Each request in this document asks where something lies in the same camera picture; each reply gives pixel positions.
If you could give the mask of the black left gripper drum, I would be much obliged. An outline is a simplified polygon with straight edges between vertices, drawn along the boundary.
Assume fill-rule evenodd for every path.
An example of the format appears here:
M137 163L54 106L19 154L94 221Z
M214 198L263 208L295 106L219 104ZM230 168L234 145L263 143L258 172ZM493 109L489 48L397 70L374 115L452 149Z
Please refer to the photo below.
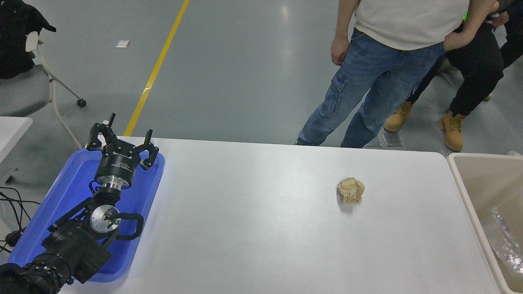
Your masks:
M138 153L121 154L115 151L101 151L102 157L95 173L95 181L103 183L106 178L116 177L124 183L132 183L136 168L141 161Z

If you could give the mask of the standing person's right hand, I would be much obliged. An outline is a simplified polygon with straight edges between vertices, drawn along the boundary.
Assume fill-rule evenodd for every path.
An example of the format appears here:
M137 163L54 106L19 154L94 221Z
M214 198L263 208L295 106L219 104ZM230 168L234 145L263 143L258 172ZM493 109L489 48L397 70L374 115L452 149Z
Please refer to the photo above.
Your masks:
M331 43L331 60L336 66L341 66L345 60L349 48L349 39L347 36L335 36Z

